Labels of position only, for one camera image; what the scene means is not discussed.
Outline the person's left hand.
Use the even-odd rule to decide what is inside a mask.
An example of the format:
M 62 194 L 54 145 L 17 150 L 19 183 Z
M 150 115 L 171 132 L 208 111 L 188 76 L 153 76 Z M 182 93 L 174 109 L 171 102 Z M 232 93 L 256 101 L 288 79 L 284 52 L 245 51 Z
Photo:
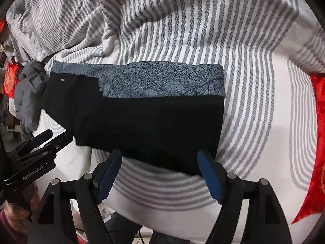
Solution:
M 29 213 L 29 211 L 25 210 L 24 208 L 18 206 L 17 204 L 14 203 L 8 203 L 7 201 L 5 202 L 5 208 L 4 208 L 4 213 L 7 216 L 7 220 L 10 224 L 10 226 L 16 230 L 17 232 L 23 233 L 23 234 L 28 234 L 29 229 L 25 226 L 23 221 L 28 218 L 28 216 L 31 216 L 31 218 L 34 218 L 34 215 L 37 212 L 37 208 L 40 202 L 40 197 L 39 197 L 39 189 L 36 185 L 36 183 L 32 184 L 32 189 L 33 189 L 33 195 L 30 200 L 30 210 L 32 214 Z

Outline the maroon left sleeve forearm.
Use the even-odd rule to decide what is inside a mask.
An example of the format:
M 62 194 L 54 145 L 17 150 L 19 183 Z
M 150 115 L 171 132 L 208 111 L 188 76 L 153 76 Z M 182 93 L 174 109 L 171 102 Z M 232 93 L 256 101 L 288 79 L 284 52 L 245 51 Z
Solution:
M 1 243 L 3 244 L 26 244 L 28 236 L 21 232 L 14 230 L 5 215 L 4 210 L 1 210 Z

